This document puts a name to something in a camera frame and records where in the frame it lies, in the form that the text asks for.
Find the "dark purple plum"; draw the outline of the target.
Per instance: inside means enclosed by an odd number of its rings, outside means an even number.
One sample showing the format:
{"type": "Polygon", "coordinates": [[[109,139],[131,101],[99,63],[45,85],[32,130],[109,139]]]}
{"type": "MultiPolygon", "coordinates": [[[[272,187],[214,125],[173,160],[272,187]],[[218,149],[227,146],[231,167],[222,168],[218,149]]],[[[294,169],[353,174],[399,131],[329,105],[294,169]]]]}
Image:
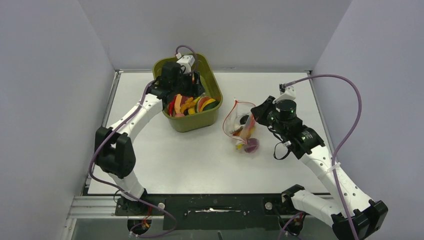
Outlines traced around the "dark purple plum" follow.
{"type": "Polygon", "coordinates": [[[249,124],[254,117],[251,114],[245,114],[239,119],[240,124],[249,124]]]}

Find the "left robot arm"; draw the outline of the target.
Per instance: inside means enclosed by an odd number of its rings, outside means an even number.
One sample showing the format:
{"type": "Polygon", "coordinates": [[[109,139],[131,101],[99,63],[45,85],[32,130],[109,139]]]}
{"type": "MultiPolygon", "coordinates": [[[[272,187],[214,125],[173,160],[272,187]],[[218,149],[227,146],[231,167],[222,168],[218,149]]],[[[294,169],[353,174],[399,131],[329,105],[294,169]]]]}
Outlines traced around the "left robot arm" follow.
{"type": "Polygon", "coordinates": [[[122,200],[131,207],[142,209],[148,206],[149,203],[142,200],[147,191],[134,172],[136,154],[133,141],[147,123],[175,103],[177,97],[195,99],[204,92],[198,71],[187,73],[181,64],[166,62],[161,74],[146,85],[134,107],[114,124],[99,127],[95,133],[94,154],[89,166],[100,167],[113,182],[95,177],[93,169],[89,169],[90,177],[117,188],[122,200]]]}

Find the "clear zip bag orange zipper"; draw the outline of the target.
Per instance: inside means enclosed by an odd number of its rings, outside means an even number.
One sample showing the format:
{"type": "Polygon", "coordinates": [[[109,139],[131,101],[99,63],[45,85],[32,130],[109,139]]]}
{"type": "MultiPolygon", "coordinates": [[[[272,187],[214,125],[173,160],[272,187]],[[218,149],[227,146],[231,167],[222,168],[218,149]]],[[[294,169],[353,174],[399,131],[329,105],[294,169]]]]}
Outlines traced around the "clear zip bag orange zipper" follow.
{"type": "Polygon", "coordinates": [[[249,101],[234,99],[231,111],[225,117],[222,130],[231,138],[234,148],[243,153],[253,154],[259,148],[259,140],[253,137],[256,120],[251,110],[256,105],[249,101]]]}

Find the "purple red onion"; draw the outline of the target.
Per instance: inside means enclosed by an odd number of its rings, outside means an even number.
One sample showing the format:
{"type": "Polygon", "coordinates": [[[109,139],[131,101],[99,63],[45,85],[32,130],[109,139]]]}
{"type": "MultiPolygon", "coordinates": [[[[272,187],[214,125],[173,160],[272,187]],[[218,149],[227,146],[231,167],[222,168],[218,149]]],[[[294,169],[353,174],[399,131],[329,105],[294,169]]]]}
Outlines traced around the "purple red onion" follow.
{"type": "Polygon", "coordinates": [[[259,148],[260,142],[257,138],[248,138],[246,144],[243,146],[243,150],[246,153],[252,154],[259,148]]]}

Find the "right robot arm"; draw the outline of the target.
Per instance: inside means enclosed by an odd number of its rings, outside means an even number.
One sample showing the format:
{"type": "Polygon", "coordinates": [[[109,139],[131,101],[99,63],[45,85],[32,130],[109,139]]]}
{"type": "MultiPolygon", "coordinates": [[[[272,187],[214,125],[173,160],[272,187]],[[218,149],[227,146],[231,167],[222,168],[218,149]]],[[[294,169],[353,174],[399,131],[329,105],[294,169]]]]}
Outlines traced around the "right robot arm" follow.
{"type": "Polygon", "coordinates": [[[281,193],[282,209],[289,214],[301,211],[312,215],[330,226],[339,240],[364,240],[378,231],[388,213],[386,204],[373,200],[339,163],[332,163],[324,140],[297,116],[294,100],[274,100],[269,96],[253,107],[254,120],[288,144],[288,151],[315,174],[334,199],[325,200],[295,184],[281,193]]]}

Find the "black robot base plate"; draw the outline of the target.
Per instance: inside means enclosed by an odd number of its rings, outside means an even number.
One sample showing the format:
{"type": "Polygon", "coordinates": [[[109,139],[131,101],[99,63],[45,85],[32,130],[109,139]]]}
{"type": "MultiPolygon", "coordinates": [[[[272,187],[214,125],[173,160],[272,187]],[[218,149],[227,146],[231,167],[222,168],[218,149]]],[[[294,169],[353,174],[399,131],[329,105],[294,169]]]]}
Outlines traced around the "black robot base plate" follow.
{"type": "Polygon", "coordinates": [[[153,194],[142,200],[164,209],[140,202],[131,203],[123,197],[116,202],[115,215],[140,219],[163,218],[163,230],[279,230],[284,222],[297,213],[279,193],[252,194],[153,194]]]}

